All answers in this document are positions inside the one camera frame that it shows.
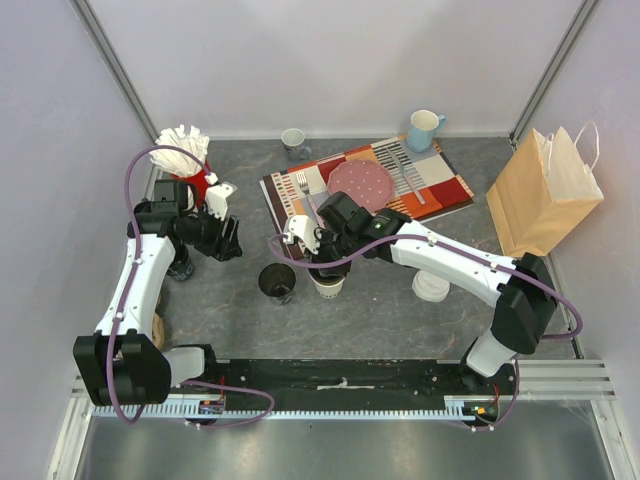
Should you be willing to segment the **black lid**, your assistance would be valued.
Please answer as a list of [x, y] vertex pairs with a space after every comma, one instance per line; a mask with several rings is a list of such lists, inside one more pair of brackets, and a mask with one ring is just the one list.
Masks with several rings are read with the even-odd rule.
[[341, 268], [334, 269], [310, 269], [311, 277], [321, 283], [334, 283], [346, 277], [346, 273]]

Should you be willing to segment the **white paper cup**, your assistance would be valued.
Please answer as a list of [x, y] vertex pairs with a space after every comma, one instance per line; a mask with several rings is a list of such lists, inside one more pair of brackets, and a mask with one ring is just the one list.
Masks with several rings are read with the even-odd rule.
[[319, 271], [314, 269], [309, 271], [309, 275], [316, 291], [325, 299], [337, 297], [341, 292], [346, 279], [344, 275], [329, 275], [328, 277], [322, 277], [319, 274]]

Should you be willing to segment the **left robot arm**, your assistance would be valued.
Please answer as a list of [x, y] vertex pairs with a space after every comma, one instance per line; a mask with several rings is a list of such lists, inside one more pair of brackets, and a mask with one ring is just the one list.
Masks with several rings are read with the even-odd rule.
[[153, 320], [167, 275], [191, 274], [189, 251], [219, 262], [242, 254], [238, 219], [228, 212], [236, 186], [217, 182], [195, 206], [182, 180], [159, 180], [152, 199], [133, 207], [127, 226], [127, 254], [112, 300], [93, 334], [77, 337], [73, 357], [96, 406], [161, 404], [171, 388], [186, 382], [208, 393], [219, 382], [207, 344], [175, 347], [167, 353], [152, 341]]

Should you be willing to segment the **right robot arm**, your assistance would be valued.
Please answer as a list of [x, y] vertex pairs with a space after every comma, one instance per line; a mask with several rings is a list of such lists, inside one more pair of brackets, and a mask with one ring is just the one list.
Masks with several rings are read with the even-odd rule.
[[372, 215], [343, 192], [331, 195], [318, 213], [320, 223], [298, 216], [288, 226], [300, 237], [317, 279], [345, 276], [348, 257], [357, 254], [432, 274], [493, 308], [491, 326], [460, 362], [457, 377], [465, 391], [483, 392], [515, 355], [535, 352], [558, 304], [540, 257], [488, 254], [395, 210]]

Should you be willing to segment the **pink dotted plate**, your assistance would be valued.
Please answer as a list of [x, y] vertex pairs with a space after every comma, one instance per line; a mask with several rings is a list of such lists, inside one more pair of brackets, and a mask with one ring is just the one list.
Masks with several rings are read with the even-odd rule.
[[327, 190], [330, 194], [343, 192], [374, 213], [395, 197], [395, 182], [379, 163], [356, 159], [341, 163], [330, 173]]

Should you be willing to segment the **black plastic cup stack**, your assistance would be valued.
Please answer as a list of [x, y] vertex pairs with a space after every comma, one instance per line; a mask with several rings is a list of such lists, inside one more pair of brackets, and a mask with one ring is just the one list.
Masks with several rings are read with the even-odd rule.
[[192, 277], [193, 272], [194, 265], [190, 258], [189, 251], [184, 250], [176, 254], [167, 269], [167, 276], [176, 281], [184, 282]]

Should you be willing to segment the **patchwork placemat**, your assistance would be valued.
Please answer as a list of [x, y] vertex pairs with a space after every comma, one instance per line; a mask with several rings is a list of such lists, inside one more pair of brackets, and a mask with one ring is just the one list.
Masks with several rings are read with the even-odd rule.
[[[425, 205], [421, 205], [409, 189], [388, 149], [404, 164], [414, 185], [424, 197]], [[318, 208], [330, 196], [327, 190], [330, 173], [341, 163], [356, 159], [375, 161], [389, 171], [395, 182], [395, 197], [385, 207], [403, 213], [413, 220], [426, 221], [473, 203], [472, 190], [437, 143], [433, 143], [422, 153], [416, 153], [409, 149], [406, 137], [402, 135], [263, 177], [260, 186], [276, 231], [282, 233], [286, 220], [294, 215], [307, 215], [315, 219], [296, 180], [295, 173], [298, 170], [305, 173], [310, 193]]]

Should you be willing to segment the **red straw holder cup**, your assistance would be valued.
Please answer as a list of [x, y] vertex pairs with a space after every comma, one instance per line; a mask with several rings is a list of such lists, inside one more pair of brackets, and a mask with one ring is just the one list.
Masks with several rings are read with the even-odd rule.
[[174, 179], [187, 184], [185, 193], [180, 199], [180, 209], [185, 211], [201, 207], [204, 204], [206, 190], [210, 186], [206, 179], [207, 172], [202, 166], [190, 157], [180, 155], [178, 160], [173, 161], [170, 170]]

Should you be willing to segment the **white lid stack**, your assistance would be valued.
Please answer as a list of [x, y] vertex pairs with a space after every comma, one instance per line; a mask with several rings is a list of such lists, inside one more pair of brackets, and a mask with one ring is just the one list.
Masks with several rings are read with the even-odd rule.
[[439, 303], [447, 297], [450, 283], [436, 275], [419, 270], [413, 277], [412, 290], [421, 300]]

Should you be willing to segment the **white wrapped straws bundle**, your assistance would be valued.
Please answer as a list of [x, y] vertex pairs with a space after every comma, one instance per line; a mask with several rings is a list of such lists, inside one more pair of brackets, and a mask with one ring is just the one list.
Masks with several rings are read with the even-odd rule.
[[186, 131], [184, 125], [166, 128], [160, 132], [155, 143], [158, 146], [171, 146], [171, 149], [154, 150], [151, 153], [151, 161], [166, 173], [180, 178], [189, 178], [202, 171], [202, 166], [192, 157], [197, 157], [201, 163], [204, 163], [209, 142], [210, 138], [195, 126], [191, 126], [189, 131]]

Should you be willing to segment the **small grey patterned mug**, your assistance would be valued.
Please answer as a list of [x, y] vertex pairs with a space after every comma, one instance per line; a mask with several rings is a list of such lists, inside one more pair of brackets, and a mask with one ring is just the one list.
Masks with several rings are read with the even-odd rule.
[[298, 128], [289, 128], [281, 135], [281, 142], [287, 159], [291, 162], [309, 160], [311, 148], [306, 144], [305, 133]]

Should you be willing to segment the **cardboard cup carrier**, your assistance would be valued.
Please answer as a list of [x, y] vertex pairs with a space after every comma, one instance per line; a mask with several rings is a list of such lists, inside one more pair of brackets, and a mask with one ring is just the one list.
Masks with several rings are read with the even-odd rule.
[[164, 327], [164, 320], [162, 319], [162, 317], [160, 316], [160, 314], [158, 313], [158, 309], [160, 307], [162, 301], [162, 296], [159, 295], [158, 299], [156, 301], [156, 310], [154, 312], [153, 315], [153, 320], [152, 320], [152, 329], [151, 329], [151, 340], [153, 345], [158, 349], [158, 350], [162, 350], [164, 345], [165, 345], [165, 327]]

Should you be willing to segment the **light blue mug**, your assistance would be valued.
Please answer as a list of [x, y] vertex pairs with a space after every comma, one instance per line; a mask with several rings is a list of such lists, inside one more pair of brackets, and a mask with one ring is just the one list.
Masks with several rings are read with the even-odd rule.
[[407, 136], [407, 144], [411, 151], [421, 153], [428, 150], [436, 132], [446, 122], [444, 114], [436, 114], [429, 110], [418, 110], [412, 113]]

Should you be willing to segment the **brown paper bag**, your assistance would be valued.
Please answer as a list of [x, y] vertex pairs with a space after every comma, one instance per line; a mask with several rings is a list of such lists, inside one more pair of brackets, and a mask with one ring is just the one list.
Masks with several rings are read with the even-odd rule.
[[505, 255], [548, 255], [603, 201], [593, 174], [600, 140], [588, 163], [578, 150], [581, 136], [571, 137], [564, 127], [546, 136], [531, 129], [488, 190]]

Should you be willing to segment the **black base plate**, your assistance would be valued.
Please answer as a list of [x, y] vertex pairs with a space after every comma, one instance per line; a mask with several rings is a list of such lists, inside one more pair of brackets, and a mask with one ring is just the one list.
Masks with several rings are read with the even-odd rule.
[[430, 408], [447, 397], [504, 399], [513, 394], [515, 380], [509, 363], [483, 379], [456, 362], [429, 359], [232, 359], [215, 361], [194, 385], [184, 386], [198, 393], [231, 387], [224, 403], [256, 410], [268, 407], [269, 400], [250, 390], [271, 395], [275, 407]]

